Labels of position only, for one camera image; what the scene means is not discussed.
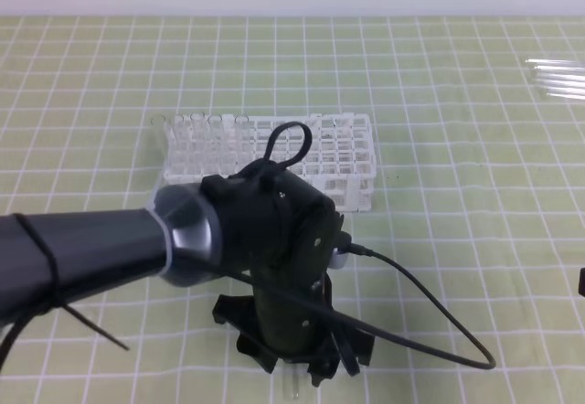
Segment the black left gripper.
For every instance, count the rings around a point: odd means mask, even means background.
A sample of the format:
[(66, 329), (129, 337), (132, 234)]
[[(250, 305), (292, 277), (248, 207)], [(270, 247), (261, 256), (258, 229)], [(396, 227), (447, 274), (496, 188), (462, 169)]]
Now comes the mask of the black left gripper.
[[(236, 175), (203, 179), (202, 195), (218, 216), (221, 265), (248, 271), (252, 279), (321, 303), (314, 288), (331, 259), (343, 224), (335, 203), (274, 162), (253, 162)], [(318, 320), (298, 303), (261, 288), (251, 295), (221, 294), (212, 310), (216, 324), (230, 324), (274, 354), (304, 356), (314, 348)], [(372, 357), (375, 337), (354, 326), (321, 319), (324, 348), (319, 374), (361, 373)]]

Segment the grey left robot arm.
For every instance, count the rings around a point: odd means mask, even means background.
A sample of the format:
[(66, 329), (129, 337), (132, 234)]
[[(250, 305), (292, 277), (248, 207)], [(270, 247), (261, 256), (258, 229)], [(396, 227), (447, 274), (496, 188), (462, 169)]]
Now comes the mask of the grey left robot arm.
[(177, 287), (248, 273), (249, 296), (220, 295), (218, 324), (272, 372), (305, 364), (315, 385), (356, 375), (374, 339), (337, 321), (328, 266), (350, 237), (334, 202), (284, 166), (260, 159), (229, 177), (161, 188), (150, 208), (1, 219), (1, 322), (7, 356), (39, 315), (158, 275)]

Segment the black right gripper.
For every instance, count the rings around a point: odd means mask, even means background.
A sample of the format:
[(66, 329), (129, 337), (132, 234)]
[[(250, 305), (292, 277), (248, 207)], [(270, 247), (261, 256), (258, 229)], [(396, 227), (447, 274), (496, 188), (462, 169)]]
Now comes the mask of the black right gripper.
[(585, 296), (585, 268), (580, 269), (579, 282), (578, 282), (578, 294)]

